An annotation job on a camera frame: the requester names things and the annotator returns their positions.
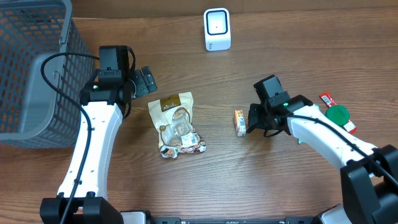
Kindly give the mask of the orange white snack packet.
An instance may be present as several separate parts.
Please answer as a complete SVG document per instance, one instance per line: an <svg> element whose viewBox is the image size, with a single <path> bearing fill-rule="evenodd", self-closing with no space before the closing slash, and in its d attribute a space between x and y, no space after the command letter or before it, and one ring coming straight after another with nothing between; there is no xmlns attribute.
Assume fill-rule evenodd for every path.
<svg viewBox="0 0 398 224"><path fill-rule="evenodd" d="M238 137L243 137L246 135L246 124L244 121L244 113L243 110L235 110L234 111L234 127L235 132Z"/></svg>

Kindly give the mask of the green lid jar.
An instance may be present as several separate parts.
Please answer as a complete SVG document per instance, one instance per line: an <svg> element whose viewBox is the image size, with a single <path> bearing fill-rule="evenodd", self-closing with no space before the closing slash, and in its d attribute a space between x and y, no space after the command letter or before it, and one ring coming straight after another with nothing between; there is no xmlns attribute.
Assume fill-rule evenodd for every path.
<svg viewBox="0 0 398 224"><path fill-rule="evenodd" d="M350 119L349 111L342 105L333 105L329 107L324 115L336 125L342 127Z"/></svg>

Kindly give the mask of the white snack wrapper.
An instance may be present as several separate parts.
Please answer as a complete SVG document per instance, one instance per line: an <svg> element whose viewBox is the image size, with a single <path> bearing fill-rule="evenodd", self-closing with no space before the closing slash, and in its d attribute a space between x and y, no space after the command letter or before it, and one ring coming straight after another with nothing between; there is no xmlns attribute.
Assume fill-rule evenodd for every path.
<svg viewBox="0 0 398 224"><path fill-rule="evenodd" d="M158 132L162 157L175 159L179 154L206 151L204 139L192 124L192 93L179 93L151 101L148 108Z"/></svg>

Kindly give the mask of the red snack bar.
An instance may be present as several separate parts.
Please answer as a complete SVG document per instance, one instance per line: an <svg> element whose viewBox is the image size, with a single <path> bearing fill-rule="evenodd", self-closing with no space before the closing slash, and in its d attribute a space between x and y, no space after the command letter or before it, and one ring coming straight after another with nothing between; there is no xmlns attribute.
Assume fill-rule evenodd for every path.
<svg viewBox="0 0 398 224"><path fill-rule="evenodd" d="M329 108L333 105L338 105L338 103L331 97L329 92L322 93L320 95L320 99L324 102L324 104L326 104L327 108ZM357 130L357 127L350 119L341 128L343 128L345 131L349 132L350 134L353 134Z"/></svg>

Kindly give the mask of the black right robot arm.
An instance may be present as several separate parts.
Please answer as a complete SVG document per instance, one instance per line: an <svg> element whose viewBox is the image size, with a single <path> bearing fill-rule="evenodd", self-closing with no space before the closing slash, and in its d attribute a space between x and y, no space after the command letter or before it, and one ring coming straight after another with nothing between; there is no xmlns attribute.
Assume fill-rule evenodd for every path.
<svg viewBox="0 0 398 224"><path fill-rule="evenodd" d="M364 142L327 118L308 98L290 97L275 75L254 84L248 129L303 140L339 170L343 202L307 223L397 223L397 148Z"/></svg>

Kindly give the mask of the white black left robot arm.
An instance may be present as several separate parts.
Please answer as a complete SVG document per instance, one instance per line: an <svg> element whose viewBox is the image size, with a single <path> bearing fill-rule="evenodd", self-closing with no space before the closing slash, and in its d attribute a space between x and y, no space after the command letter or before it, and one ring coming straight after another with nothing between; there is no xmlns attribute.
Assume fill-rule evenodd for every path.
<svg viewBox="0 0 398 224"><path fill-rule="evenodd" d="M44 223L147 223L146 212L119 212L107 200L107 179L113 144L122 121L130 115L132 101L157 90L149 67L136 68L133 49L125 45L99 48L100 68L74 100L81 114L80 129L71 163L57 195L44 198L40 217Z"/></svg>

